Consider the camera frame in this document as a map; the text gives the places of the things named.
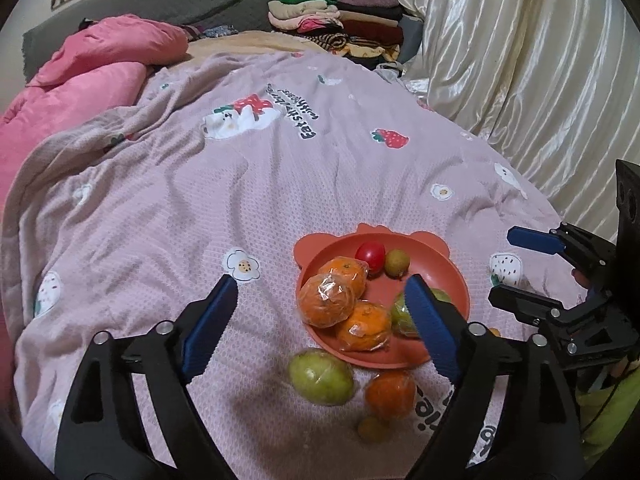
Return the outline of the green sleeve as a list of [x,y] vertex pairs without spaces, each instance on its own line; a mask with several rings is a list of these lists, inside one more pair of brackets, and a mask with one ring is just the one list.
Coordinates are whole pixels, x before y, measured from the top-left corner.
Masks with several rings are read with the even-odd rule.
[[639,402],[639,361],[622,359],[597,384],[600,389],[576,391],[582,454],[588,467],[612,445]]

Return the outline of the small yellow fruit front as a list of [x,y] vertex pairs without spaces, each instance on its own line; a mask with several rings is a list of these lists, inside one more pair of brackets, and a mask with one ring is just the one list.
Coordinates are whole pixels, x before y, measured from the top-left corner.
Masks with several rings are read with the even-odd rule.
[[374,416],[367,416],[358,422],[356,428],[362,442],[378,444],[390,438],[390,426]]

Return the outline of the red cherry tomato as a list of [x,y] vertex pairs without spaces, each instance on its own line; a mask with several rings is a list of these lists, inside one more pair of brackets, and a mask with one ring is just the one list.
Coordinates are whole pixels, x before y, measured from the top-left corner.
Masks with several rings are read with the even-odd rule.
[[384,270],[385,247],[380,242],[364,242],[356,250],[355,258],[367,265],[370,275],[378,275]]

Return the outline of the wrapped green fruit on plate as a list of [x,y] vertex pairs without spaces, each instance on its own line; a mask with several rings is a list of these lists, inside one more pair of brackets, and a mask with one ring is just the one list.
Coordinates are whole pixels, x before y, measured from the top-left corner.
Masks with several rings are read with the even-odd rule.
[[420,338],[416,324],[414,324],[406,305],[405,294],[403,292],[398,292],[395,296],[392,306],[390,307],[390,316],[392,317],[392,329],[395,335],[410,339]]

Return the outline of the orange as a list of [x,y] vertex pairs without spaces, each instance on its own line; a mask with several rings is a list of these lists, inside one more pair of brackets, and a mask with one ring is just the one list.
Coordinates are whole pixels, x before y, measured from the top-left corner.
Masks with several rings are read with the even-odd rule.
[[334,274],[344,278],[357,299],[367,288],[369,266],[364,261],[352,257],[339,256],[320,266],[320,274]]
[[364,400],[371,413],[391,422],[407,417],[413,410],[416,382],[408,372],[388,370],[372,378],[364,389]]
[[375,351],[392,336],[392,316],[382,304],[358,300],[352,314],[335,326],[338,348],[343,351]]
[[315,328],[329,328],[352,314],[356,297],[346,278],[320,273],[308,278],[296,297],[303,322]]

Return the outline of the wrapped orange front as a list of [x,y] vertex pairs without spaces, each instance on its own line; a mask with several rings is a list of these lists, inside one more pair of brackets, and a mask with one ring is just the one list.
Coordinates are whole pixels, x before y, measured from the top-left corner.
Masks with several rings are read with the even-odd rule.
[[382,304],[358,300],[352,314],[335,326],[338,348],[343,351],[375,351],[392,336],[392,316]]

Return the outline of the beige blanket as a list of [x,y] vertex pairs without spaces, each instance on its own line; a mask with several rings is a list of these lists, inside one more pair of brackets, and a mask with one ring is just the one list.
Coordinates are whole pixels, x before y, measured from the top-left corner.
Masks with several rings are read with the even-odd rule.
[[326,53],[314,42],[282,32],[248,30],[231,36],[204,38],[190,43],[186,53],[192,60],[204,60],[216,53],[265,54],[272,52]]

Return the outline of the mauve printed bed cover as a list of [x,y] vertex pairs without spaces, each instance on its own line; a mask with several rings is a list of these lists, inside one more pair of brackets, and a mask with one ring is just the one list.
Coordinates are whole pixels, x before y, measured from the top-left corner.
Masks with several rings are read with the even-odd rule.
[[295,243],[360,224],[448,245],[472,319],[528,329],[487,296],[512,226],[559,224],[486,142],[409,92],[325,53],[216,55],[160,77],[135,106],[50,136],[6,201],[1,295],[24,440],[47,465],[91,337],[143,334],[247,257],[239,304],[190,393],[243,479],[401,477],[416,421],[363,443],[360,399],[315,406],[286,377],[310,338],[295,305]]

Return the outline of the wrapped orange back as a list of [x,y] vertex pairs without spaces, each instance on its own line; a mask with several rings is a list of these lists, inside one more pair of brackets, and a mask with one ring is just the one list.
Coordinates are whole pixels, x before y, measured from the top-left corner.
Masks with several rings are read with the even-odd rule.
[[367,288],[369,266],[364,261],[352,257],[339,256],[320,266],[320,274],[334,274],[344,278],[357,299]]

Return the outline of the green fruit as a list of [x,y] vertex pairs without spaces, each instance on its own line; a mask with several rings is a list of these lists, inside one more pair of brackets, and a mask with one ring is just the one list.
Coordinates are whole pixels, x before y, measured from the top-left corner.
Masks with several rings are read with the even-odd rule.
[[405,294],[403,292],[398,292],[395,296],[392,306],[390,307],[390,316],[392,317],[392,329],[395,335],[410,339],[420,338],[416,324],[414,324],[406,305]]
[[320,349],[306,349],[292,356],[288,379],[300,396],[317,405],[344,405],[356,391],[352,368]]

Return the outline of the pink quilt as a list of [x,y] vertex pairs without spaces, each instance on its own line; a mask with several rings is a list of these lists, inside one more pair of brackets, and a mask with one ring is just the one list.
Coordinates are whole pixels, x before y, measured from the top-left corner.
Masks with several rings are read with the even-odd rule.
[[1,199],[40,142],[134,104],[149,69],[182,61],[188,47],[182,28],[134,14],[104,18],[68,36],[1,117]]

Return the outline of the orange bear-ear plate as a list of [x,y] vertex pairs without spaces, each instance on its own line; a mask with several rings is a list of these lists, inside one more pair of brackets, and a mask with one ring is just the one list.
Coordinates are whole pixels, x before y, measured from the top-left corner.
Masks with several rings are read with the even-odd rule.
[[[303,286],[331,259],[353,257],[362,244],[371,242],[381,243],[389,252],[393,249],[405,252],[409,257],[408,275],[421,275],[434,294],[449,300],[464,318],[470,315],[469,289],[450,258],[448,245],[427,231],[402,234],[385,226],[361,223],[352,234],[307,234],[293,248],[294,259],[300,267],[297,285]],[[367,280],[362,299],[389,310],[393,320],[390,336],[381,348],[370,351],[346,349],[340,339],[341,330],[336,327],[308,326],[306,331],[322,349],[355,366],[371,370],[401,370],[426,363],[430,356],[424,343],[409,326],[408,309],[402,300],[405,281],[404,276],[391,278],[384,272]]]

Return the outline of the cream satin curtain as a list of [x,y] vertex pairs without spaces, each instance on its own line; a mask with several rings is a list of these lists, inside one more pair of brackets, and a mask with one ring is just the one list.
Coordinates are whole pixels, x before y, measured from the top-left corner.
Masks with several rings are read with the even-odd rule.
[[639,32],[620,0],[399,0],[423,22],[409,89],[488,142],[560,217],[614,240],[639,158]]

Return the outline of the small green-brown fruit on plate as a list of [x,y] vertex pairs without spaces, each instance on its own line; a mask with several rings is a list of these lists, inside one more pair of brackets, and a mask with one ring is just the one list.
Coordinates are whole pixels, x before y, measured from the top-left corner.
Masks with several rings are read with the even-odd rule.
[[410,257],[402,249],[390,250],[385,256],[384,271],[390,278],[402,278],[409,270]]

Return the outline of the grey headboard cover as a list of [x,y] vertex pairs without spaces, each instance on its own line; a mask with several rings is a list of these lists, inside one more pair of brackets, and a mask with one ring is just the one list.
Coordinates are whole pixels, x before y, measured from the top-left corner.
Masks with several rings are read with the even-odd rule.
[[194,25],[209,29],[230,25],[239,32],[270,29],[267,18],[271,0],[81,0],[55,13],[23,35],[23,74],[35,76],[41,66],[76,32],[82,20],[102,20],[109,16],[134,14],[139,18]]

